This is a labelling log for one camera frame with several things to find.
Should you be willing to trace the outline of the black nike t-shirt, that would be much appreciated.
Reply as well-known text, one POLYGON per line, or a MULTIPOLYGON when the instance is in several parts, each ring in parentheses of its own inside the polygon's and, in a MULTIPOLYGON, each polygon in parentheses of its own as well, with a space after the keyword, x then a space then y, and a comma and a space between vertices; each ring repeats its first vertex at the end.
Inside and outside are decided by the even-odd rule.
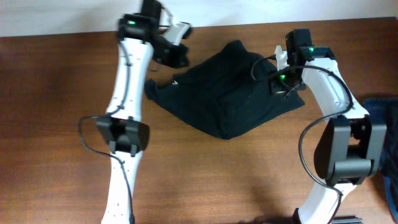
POLYGON ((232 139, 304 106, 296 93, 272 94, 264 78, 276 67, 234 40, 203 63, 160 86, 145 82, 149 100, 183 122, 220 139, 232 139))

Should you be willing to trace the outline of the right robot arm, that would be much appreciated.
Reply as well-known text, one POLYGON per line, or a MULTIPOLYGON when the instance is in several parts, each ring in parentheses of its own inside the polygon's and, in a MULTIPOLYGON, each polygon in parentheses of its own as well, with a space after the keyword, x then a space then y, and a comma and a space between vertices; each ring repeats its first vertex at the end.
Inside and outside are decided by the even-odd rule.
POLYGON ((288 87, 287 94, 301 85, 309 87, 323 114, 303 130, 298 140, 303 168, 315 183, 306 201, 295 209, 292 221, 362 223, 356 216, 336 214, 345 197, 376 173, 387 126, 358 103, 340 74, 332 50, 314 46, 308 29, 295 29, 285 40, 286 50, 281 46, 275 49, 277 71, 268 79, 288 87), (303 139, 321 122, 326 127, 313 155, 313 174, 303 157, 303 139))

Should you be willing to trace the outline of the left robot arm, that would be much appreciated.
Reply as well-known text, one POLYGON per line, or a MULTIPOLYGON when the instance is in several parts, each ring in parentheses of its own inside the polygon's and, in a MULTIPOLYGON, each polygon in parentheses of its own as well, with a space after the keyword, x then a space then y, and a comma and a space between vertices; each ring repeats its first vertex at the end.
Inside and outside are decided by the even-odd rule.
POLYGON ((111 101, 104 115, 93 116, 109 146, 111 160, 106 209, 102 223, 134 223, 132 195, 137 168, 149 142, 141 106, 150 61, 171 68, 187 67, 188 48, 181 43, 193 27, 178 21, 160 1, 143 1, 141 10, 118 21, 118 69, 111 101))

